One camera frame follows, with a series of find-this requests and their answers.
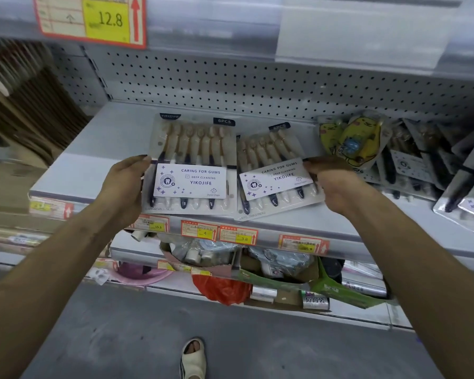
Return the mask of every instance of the red plastic bag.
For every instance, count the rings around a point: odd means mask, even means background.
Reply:
[[[253,285],[238,280],[226,280],[207,275],[192,275],[196,288],[207,299],[230,306],[242,303],[251,295]]]

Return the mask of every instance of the white slipper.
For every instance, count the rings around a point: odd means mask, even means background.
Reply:
[[[197,341],[200,343],[200,350],[195,351],[191,354],[185,354],[186,348],[190,345],[191,342]],[[200,379],[205,379],[206,373],[206,358],[205,358],[205,347],[202,340],[199,338],[190,339],[182,348],[182,356],[180,363],[180,374],[181,379],[189,379],[191,376],[199,377]]]

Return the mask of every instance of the red arrow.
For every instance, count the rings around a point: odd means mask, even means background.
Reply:
[[[131,8],[133,10],[133,40],[137,42],[139,41],[139,2],[133,0]]]

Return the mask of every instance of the concrete floor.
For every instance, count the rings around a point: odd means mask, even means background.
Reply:
[[[442,378],[411,332],[84,283],[22,379],[178,378],[193,336],[208,379]]]

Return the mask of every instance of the pegboard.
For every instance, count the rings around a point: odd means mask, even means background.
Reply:
[[[85,46],[107,94],[129,101],[312,120],[363,108],[474,123],[474,82]]]
[[[53,57],[52,70],[70,97],[82,108],[101,108],[108,101],[90,60],[80,45],[49,44]]]

